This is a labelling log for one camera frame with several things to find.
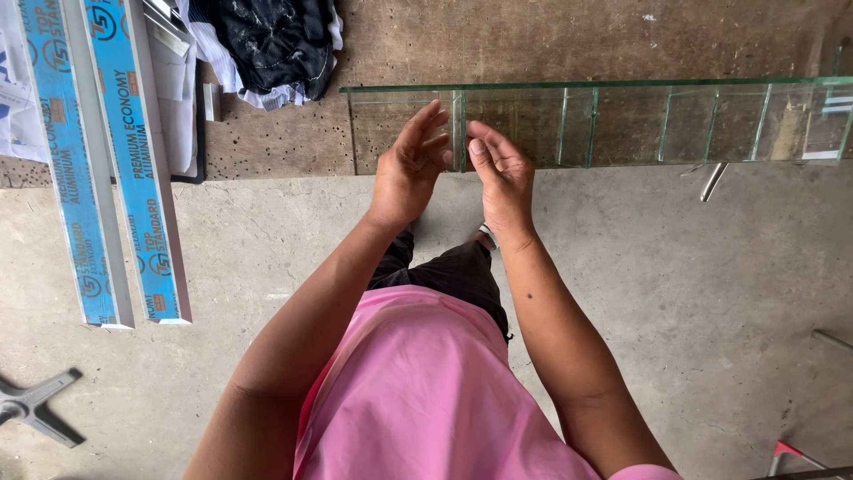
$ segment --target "black cloth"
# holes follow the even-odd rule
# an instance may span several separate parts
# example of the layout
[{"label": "black cloth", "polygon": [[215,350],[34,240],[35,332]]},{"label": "black cloth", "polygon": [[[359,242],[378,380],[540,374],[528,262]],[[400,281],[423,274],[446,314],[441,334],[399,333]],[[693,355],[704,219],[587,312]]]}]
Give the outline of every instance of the black cloth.
[{"label": "black cloth", "polygon": [[382,256],[368,290],[397,285],[419,285],[453,296],[484,309],[509,343],[507,312],[501,307],[501,291],[491,275],[491,252],[480,242],[454,247],[415,268],[409,268],[415,236],[401,231]]},{"label": "black cloth", "polygon": [[213,25],[248,90],[265,95],[301,81],[310,100],[326,93],[332,0],[190,0],[189,19]]}]

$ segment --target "wooden workbench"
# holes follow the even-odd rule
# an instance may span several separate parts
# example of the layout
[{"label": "wooden workbench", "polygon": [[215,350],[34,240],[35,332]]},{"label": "wooden workbench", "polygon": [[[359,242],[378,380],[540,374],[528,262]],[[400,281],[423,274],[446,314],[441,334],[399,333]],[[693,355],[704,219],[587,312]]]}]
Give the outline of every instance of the wooden workbench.
[{"label": "wooden workbench", "polygon": [[[814,76],[829,73],[853,32],[850,0],[339,0],[336,9],[345,49],[326,97],[265,113],[224,95],[223,122],[205,124],[208,180],[354,174],[342,85]],[[50,185],[31,161],[0,157],[0,174],[7,188]]]}]

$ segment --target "person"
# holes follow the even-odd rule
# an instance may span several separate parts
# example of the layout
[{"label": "person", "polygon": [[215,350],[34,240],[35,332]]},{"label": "person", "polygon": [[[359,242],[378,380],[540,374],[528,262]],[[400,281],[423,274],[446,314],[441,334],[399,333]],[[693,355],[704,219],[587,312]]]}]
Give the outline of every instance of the person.
[{"label": "person", "polygon": [[[533,165],[501,133],[467,124],[484,228],[408,268],[448,118],[431,102],[380,156],[367,213],[243,355],[185,479],[681,478],[539,239]],[[565,442],[510,370],[495,246]]]}]

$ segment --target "hand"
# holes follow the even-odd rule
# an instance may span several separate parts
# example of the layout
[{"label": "hand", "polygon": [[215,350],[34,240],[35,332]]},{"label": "hand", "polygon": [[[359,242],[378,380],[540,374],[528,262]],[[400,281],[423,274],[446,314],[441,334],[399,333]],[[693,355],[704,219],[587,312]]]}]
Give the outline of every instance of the hand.
[{"label": "hand", "polygon": [[438,174],[453,161],[446,133],[430,139],[450,115],[433,100],[406,122],[397,142],[379,157],[366,219],[401,231],[427,208]]},{"label": "hand", "polygon": [[483,181],[485,223],[502,248],[520,250],[533,227],[533,162],[500,132],[479,121],[467,124],[468,154]]}]

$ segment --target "pink shirt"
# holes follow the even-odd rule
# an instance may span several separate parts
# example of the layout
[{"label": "pink shirt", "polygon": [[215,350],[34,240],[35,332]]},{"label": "pink shirt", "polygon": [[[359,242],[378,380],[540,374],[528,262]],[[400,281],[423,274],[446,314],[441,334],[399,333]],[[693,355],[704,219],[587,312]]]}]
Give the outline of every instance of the pink shirt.
[{"label": "pink shirt", "polygon": [[[303,410],[294,478],[599,478],[470,303],[414,285],[365,292],[324,373]],[[680,478],[654,465],[611,477]]]}]

